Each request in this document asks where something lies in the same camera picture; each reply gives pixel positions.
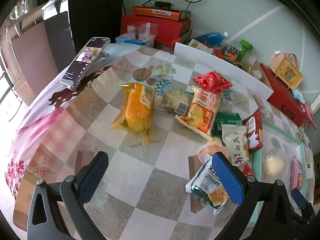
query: smartphone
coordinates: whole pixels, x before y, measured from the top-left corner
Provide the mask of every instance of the smartphone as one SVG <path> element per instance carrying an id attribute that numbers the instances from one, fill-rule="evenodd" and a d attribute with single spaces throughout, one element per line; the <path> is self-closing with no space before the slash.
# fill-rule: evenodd
<path id="1" fill-rule="evenodd" d="M 109 43 L 109 38 L 91 38 L 71 62 L 60 83 L 66 85 L 70 90 L 75 91 L 81 80 L 85 77 L 86 70 L 99 58 L 99 55 Z"/>

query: metal screw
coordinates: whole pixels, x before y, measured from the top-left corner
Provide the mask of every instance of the metal screw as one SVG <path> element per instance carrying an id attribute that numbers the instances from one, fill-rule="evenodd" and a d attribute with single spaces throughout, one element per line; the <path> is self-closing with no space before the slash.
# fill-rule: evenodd
<path id="1" fill-rule="evenodd" d="M 39 186 L 39 185 L 41 185 L 43 183 L 43 179 L 38 179 L 37 180 L 37 185 Z"/>
<path id="2" fill-rule="evenodd" d="M 249 176 L 247 177 L 247 180 L 248 180 L 249 182 L 254 182 L 256 179 L 254 178 L 254 176 L 249 175 Z"/>
<path id="3" fill-rule="evenodd" d="M 277 184 L 278 184 L 279 186 L 282 186 L 282 185 L 283 185 L 283 181 L 280 180 L 280 179 L 277 179 Z"/>
<path id="4" fill-rule="evenodd" d="M 68 177 L 66 177 L 66 182 L 72 182 L 75 179 L 75 176 L 70 175 Z"/>

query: pink snack package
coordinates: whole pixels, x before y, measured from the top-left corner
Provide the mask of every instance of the pink snack package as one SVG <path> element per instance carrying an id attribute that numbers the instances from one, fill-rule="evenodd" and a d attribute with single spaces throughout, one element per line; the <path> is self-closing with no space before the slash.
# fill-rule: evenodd
<path id="1" fill-rule="evenodd" d="M 294 156 L 291 162 L 291 189 L 297 188 L 298 190 L 302 187 L 302 164 Z"/>

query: power adapter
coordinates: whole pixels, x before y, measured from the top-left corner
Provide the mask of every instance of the power adapter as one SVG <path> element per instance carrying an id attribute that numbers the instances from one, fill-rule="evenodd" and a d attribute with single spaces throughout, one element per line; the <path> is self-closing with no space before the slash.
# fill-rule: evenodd
<path id="1" fill-rule="evenodd" d="M 155 7 L 157 8 L 171 9 L 171 6 L 170 2 L 155 1 Z"/>

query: yellow box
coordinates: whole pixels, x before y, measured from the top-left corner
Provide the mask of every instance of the yellow box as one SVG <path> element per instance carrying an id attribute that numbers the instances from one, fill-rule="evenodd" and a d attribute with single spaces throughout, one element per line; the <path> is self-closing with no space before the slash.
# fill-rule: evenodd
<path id="1" fill-rule="evenodd" d="M 297 57 L 294 54 L 292 55 L 297 65 Z M 282 52 L 271 60 L 269 67 L 291 90 L 295 90 L 303 79 L 299 69 Z"/>

